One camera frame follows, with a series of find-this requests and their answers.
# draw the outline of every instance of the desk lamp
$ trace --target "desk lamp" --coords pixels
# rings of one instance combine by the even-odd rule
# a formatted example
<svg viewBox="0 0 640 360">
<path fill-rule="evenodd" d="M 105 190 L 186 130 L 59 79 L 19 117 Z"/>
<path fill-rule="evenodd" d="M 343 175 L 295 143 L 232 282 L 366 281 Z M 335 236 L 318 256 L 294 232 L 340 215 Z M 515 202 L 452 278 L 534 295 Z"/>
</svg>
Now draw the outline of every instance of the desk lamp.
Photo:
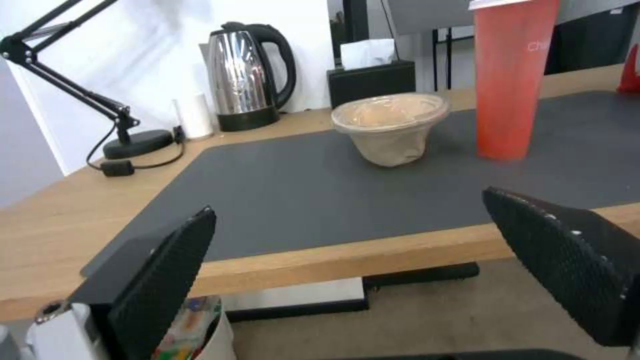
<svg viewBox="0 0 640 360">
<path fill-rule="evenodd" d="M 124 159 L 137 155 L 146 154 L 148 152 L 162 149 L 174 142 L 182 142 L 182 139 L 174 139 L 172 133 L 167 130 L 151 130 L 130 135 L 128 130 L 138 126 L 140 120 L 134 118 L 130 114 L 130 107 L 112 100 L 106 96 L 91 92 L 75 82 L 69 80 L 65 76 L 56 72 L 52 68 L 44 65 L 38 60 L 38 54 L 76 29 L 86 21 L 106 9 L 116 0 L 104 0 L 97 4 L 86 13 L 78 17 L 76 20 L 63 24 L 47 26 L 47 23 L 60 16 L 65 11 L 79 3 L 81 0 L 67 0 L 57 8 L 36 20 L 36 22 L 24 28 L 15 34 L 9 35 L 0 42 L 0 54 L 2 57 L 24 67 L 46 82 L 75 97 L 85 105 L 91 107 L 95 111 L 103 114 L 109 120 L 113 121 L 111 131 L 91 150 L 87 156 L 87 164 L 97 170 L 102 170 L 107 176 L 131 175 L 134 168 L 150 168 L 166 165 L 178 160 L 184 152 L 184 145 L 180 150 L 180 154 L 174 159 L 165 161 L 160 164 L 147 165 L 144 167 L 134 167 L 130 161 L 107 161 L 100 168 L 90 163 L 90 158 L 95 150 L 106 141 L 107 137 L 117 129 L 118 138 L 105 144 L 103 151 L 104 157 L 107 159 Z M 30 46 L 27 42 L 45 38 L 39 43 Z"/>
</svg>

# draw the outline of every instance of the stainless steel kettle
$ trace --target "stainless steel kettle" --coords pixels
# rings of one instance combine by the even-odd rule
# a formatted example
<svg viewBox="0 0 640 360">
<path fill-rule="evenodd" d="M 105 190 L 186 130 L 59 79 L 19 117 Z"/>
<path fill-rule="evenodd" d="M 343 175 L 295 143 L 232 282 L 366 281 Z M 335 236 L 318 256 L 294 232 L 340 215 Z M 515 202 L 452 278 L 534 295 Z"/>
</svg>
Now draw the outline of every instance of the stainless steel kettle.
<svg viewBox="0 0 640 360">
<path fill-rule="evenodd" d="M 277 45 L 287 82 L 276 92 L 273 70 L 262 44 Z M 272 124 L 296 86 L 296 66 L 287 39 L 269 25 L 228 22 L 211 33 L 206 52 L 212 96 L 222 131 Z"/>
</svg>

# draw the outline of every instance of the black desk lamp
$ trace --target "black desk lamp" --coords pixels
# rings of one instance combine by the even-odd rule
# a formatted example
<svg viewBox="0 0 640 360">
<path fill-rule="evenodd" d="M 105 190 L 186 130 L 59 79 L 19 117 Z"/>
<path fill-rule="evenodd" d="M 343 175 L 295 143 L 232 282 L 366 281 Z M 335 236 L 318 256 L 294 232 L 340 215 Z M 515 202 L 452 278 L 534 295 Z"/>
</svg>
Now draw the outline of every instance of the black desk lamp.
<svg viewBox="0 0 640 360">
<path fill-rule="evenodd" d="M 151 130 L 130 135 L 127 131 L 134 126 L 139 125 L 140 120 L 129 114 L 130 108 L 127 105 L 121 104 L 118 101 L 109 99 L 108 97 L 100 94 L 96 94 L 95 92 L 91 92 L 38 61 L 38 54 L 40 51 L 43 51 L 55 41 L 59 40 L 73 29 L 82 25 L 84 22 L 106 9 L 109 5 L 116 2 L 116 0 L 105 0 L 76 20 L 43 28 L 43 26 L 48 22 L 57 18 L 63 12 L 67 11 L 80 1 L 81 0 L 68 0 L 38 19 L 33 24 L 27 26 L 22 31 L 2 39 L 0 42 L 0 53 L 3 58 L 18 64 L 40 78 L 45 79 L 53 86 L 82 101 L 95 111 L 103 114 L 109 118 L 109 120 L 113 121 L 114 128 L 111 131 L 117 129 L 118 139 L 108 142 L 103 147 L 105 158 L 130 158 L 132 156 L 146 154 L 170 145 L 173 143 L 173 136 L 171 132 L 167 130 Z M 46 38 L 33 47 L 26 43 L 27 41 L 43 37 Z M 100 144 L 106 140 L 108 135 L 105 136 L 105 138 L 103 138 L 95 148 L 98 148 Z M 95 148 L 87 158 L 88 163 L 89 158 L 95 151 Z"/>
</svg>

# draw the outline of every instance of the red cup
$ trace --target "red cup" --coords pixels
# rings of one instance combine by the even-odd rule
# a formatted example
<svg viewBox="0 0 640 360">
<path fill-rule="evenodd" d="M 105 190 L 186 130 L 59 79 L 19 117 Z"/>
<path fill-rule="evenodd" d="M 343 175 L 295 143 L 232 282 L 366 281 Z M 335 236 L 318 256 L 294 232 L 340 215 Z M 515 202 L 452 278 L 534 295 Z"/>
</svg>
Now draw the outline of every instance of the red cup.
<svg viewBox="0 0 640 360">
<path fill-rule="evenodd" d="M 480 0 L 470 8 L 476 25 L 478 155 L 520 160 L 529 148 L 559 0 Z"/>
</svg>

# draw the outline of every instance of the black desk mat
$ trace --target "black desk mat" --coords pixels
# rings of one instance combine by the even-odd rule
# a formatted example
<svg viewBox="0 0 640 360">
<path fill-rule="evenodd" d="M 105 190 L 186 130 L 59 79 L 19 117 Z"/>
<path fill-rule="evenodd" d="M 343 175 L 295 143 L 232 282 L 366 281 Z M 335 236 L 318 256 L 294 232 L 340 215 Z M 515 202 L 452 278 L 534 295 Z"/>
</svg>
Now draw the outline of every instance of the black desk mat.
<svg viewBox="0 0 640 360">
<path fill-rule="evenodd" d="M 212 261 L 487 223 L 489 185 L 580 208 L 640 201 L 640 96 L 542 100 L 519 163 L 478 158 L 474 120 L 474 111 L 452 113 L 433 128 L 428 153 L 398 168 L 368 163 L 335 131 L 208 149 L 82 274 L 205 204 L 218 215 Z"/>
</svg>

